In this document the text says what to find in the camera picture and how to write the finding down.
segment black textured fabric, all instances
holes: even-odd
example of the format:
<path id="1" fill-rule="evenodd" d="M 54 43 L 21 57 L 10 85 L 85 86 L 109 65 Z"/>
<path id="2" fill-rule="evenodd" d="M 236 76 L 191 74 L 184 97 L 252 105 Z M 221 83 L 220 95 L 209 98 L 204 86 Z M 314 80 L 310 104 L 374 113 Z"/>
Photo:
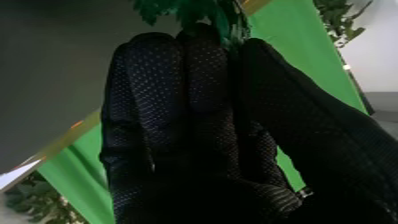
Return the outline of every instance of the black textured fabric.
<path id="1" fill-rule="evenodd" d="M 314 196 L 287 223 L 398 223 L 398 144 L 259 39 L 241 48 L 241 98 Z"/>
<path id="2" fill-rule="evenodd" d="M 101 120 L 117 223 L 271 223 L 285 217 L 300 200 L 266 177 L 275 163 L 259 164 L 260 178 L 241 176 L 227 53 L 211 29 L 179 42 L 143 34 L 118 47 Z M 273 161 L 266 139 L 252 137 L 250 145 Z"/>

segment black glove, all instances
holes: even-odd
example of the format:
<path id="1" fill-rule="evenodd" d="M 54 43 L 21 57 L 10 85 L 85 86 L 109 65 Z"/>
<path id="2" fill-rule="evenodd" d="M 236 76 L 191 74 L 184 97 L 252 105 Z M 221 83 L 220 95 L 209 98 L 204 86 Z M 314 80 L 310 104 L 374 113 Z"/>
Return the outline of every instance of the black glove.
<path id="1" fill-rule="evenodd" d="M 271 46 L 241 47 L 241 100 L 291 157 L 314 196 L 287 223 L 398 223 L 398 144 Z"/>
<path id="2" fill-rule="evenodd" d="M 120 45 L 102 104 L 117 223 L 271 223 L 300 205 L 259 123 L 232 114 L 227 53 L 204 25 Z"/>

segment wooden edge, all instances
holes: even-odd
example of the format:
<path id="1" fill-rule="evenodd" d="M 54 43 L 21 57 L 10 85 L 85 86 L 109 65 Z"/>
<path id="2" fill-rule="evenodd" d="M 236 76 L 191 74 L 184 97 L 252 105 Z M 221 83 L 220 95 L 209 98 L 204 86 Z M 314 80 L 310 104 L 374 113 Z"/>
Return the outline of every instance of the wooden edge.
<path id="1" fill-rule="evenodd" d="M 250 16 L 271 0 L 244 0 L 241 5 L 244 9 L 246 16 Z"/>
<path id="2" fill-rule="evenodd" d="M 15 180 L 3 187 L 3 189 L 0 190 L 0 193 L 5 192 L 10 189 L 13 184 L 22 180 L 22 178 L 28 176 L 28 174 L 35 171 L 35 169 L 38 168 L 42 163 L 56 156 L 61 149 L 67 148 L 67 146 L 72 144 L 72 142 L 77 140 L 81 135 L 88 132 L 88 130 L 95 127 L 97 124 L 99 124 L 99 111 L 95 111 L 88 115 L 85 120 L 70 126 L 70 129 L 67 130 L 65 134 L 58 137 L 58 139 L 42 148 L 38 153 L 28 158 L 28 160 L 13 168 L 13 170 L 15 170 L 21 166 L 33 163 L 38 160 L 38 163 L 29 167 L 29 169 L 19 175 Z"/>

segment green plant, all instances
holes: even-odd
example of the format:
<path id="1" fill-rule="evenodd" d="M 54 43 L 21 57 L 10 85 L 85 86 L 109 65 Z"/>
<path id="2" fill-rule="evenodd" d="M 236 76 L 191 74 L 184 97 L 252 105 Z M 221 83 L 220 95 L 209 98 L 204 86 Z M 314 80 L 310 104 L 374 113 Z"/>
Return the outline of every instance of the green plant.
<path id="1" fill-rule="evenodd" d="M 353 4 L 348 0 L 314 0 L 328 36 L 337 47 L 342 47 L 353 38 L 362 34 L 364 28 L 353 29 L 353 20 L 362 15 L 372 0 L 367 2 L 353 15 L 348 15 Z"/>
<path id="2" fill-rule="evenodd" d="M 207 20 L 225 46 L 236 46 L 250 35 L 239 0 L 134 0 L 133 8 L 150 25 L 157 17 L 168 14 L 175 15 L 182 28 Z"/>
<path id="3" fill-rule="evenodd" d="M 6 207 L 28 215 L 28 222 L 37 223 L 47 220 L 45 224 L 86 223 L 37 172 L 28 175 L 5 192 L 5 196 Z"/>

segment green backdrop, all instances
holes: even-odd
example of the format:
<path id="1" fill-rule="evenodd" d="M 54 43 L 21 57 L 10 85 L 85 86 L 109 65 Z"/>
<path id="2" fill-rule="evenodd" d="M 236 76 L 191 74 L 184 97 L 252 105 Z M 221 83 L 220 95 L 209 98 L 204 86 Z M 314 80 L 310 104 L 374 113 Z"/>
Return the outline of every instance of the green backdrop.
<path id="1" fill-rule="evenodd" d="M 324 91 L 364 111 L 355 87 L 342 70 L 339 55 L 324 33 L 312 0 L 273 0 L 250 16 L 252 36 L 275 46 L 289 63 L 314 79 Z M 65 196 L 90 224 L 111 224 L 111 201 L 97 161 L 101 147 L 97 127 L 72 146 L 44 163 L 38 172 Z M 287 156 L 278 153 L 278 164 L 294 189 L 303 187 Z"/>

